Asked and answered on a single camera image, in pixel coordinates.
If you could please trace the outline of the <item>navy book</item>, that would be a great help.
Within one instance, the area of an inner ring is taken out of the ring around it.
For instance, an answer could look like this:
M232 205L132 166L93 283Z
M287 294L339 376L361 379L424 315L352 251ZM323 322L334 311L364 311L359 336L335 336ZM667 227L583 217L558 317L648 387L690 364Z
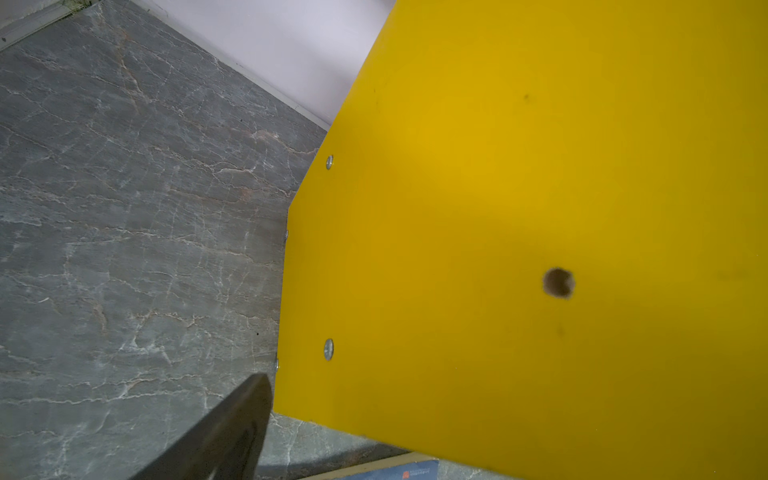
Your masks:
M436 480L439 465L437 458L408 453L313 475L304 480Z

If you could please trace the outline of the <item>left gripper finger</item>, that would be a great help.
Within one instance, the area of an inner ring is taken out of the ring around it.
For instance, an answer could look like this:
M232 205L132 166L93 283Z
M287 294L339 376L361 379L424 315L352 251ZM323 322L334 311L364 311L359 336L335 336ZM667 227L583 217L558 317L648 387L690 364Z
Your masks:
M252 479L264 445L273 393L252 374L135 479Z

